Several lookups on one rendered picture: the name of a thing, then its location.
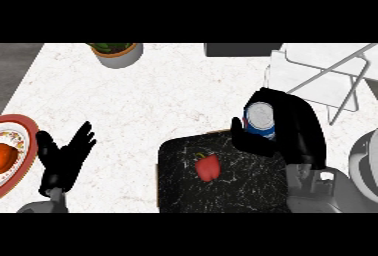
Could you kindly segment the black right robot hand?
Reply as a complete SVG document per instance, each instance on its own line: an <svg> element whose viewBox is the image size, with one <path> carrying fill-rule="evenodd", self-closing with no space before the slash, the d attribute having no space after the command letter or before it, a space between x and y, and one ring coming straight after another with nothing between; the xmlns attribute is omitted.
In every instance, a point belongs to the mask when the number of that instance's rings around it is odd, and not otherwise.
<svg viewBox="0 0 378 256"><path fill-rule="evenodd" d="M327 143L319 120L309 103L296 95L262 88L247 106L268 103L273 108L275 139L251 134L241 119L232 118L234 147L242 152L272 157L281 153L287 164L310 164L315 170L327 168Z"/></svg>

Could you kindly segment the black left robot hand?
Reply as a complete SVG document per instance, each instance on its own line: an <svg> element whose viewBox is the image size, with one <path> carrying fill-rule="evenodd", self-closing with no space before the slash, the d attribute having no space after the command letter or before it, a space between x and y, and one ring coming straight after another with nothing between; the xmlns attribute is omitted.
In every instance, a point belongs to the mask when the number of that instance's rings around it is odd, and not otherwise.
<svg viewBox="0 0 378 256"><path fill-rule="evenodd" d="M73 189L83 163L96 144L92 124L84 122L70 143L58 148L51 134L46 131L36 133L39 159L45 166L39 192L45 197L59 188L64 192Z"/></svg>

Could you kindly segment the blue and white can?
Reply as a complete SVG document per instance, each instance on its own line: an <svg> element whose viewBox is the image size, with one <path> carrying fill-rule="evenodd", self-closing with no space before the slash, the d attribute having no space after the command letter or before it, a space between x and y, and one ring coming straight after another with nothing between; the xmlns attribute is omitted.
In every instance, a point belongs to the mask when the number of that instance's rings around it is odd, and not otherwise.
<svg viewBox="0 0 378 256"><path fill-rule="evenodd" d="M251 103L244 110L244 129L248 133L275 139L273 108L266 102Z"/></svg>

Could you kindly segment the black marble tray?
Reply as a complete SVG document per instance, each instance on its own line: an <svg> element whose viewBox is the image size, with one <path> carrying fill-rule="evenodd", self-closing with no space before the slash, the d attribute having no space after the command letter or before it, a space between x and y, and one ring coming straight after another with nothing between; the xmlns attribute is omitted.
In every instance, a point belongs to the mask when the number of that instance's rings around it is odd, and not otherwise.
<svg viewBox="0 0 378 256"><path fill-rule="evenodd" d="M195 163L216 155L220 176L201 180ZM287 213L285 161L240 151L228 131L166 141L158 150L163 213Z"/></svg>

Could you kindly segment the red-rimmed patterned plate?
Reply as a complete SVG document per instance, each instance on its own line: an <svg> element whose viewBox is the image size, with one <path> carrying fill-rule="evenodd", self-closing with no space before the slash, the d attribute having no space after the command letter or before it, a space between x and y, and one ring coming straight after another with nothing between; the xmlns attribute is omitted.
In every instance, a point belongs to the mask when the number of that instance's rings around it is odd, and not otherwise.
<svg viewBox="0 0 378 256"><path fill-rule="evenodd" d="M0 143L18 150L14 165L0 173L0 198L15 188L33 166L39 149L37 131L39 126L30 117L20 114L0 116Z"/></svg>

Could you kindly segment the orange round food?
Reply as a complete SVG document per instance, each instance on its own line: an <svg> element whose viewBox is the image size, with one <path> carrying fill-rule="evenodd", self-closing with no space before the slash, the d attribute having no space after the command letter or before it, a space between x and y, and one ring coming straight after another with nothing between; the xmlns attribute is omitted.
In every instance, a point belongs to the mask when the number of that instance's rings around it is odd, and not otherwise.
<svg viewBox="0 0 378 256"><path fill-rule="evenodd" d="M0 174L14 166L18 159L18 149L5 143L0 143Z"/></svg>

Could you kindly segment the grey round pot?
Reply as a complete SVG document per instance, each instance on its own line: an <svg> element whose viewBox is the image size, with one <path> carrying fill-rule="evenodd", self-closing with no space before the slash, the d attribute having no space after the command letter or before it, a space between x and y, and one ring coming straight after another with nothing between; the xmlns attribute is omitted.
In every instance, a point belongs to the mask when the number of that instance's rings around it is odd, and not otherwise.
<svg viewBox="0 0 378 256"><path fill-rule="evenodd" d="M359 138L352 147L349 174L362 195L378 205L378 128Z"/></svg>

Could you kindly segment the red bell pepper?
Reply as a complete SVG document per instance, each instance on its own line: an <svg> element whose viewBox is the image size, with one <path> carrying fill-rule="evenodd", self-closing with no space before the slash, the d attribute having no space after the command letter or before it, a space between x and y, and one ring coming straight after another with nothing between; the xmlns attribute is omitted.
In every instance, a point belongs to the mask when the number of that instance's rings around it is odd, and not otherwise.
<svg viewBox="0 0 378 256"><path fill-rule="evenodd" d="M203 153L197 153L200 157L195 162L195 170L198 177L204 182L210 182L220 176L220 162L216 154L206 156Z"/></svg>

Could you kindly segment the dark grey appliance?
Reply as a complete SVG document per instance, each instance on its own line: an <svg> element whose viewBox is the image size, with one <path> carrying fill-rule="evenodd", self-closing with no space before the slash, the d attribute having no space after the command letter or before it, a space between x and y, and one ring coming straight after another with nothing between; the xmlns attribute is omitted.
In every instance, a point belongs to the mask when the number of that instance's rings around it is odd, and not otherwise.
<svg viewBox="0 0 378 256"><path fill-rule="evenodd" d="M282 43L206 43L207 57L268 57Z"/></svg>

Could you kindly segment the grey potted plant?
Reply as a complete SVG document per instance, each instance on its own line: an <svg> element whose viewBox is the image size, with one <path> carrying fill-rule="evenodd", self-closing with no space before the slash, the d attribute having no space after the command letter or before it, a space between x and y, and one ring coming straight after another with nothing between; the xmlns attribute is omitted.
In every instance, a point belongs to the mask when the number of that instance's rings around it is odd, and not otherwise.
<svg viewBox="0 0 378 256"><path fill-rule="evenodd" d="M102 65L113 69L133 65L144 54L142 43L89 43L89 46Z"/></svg>

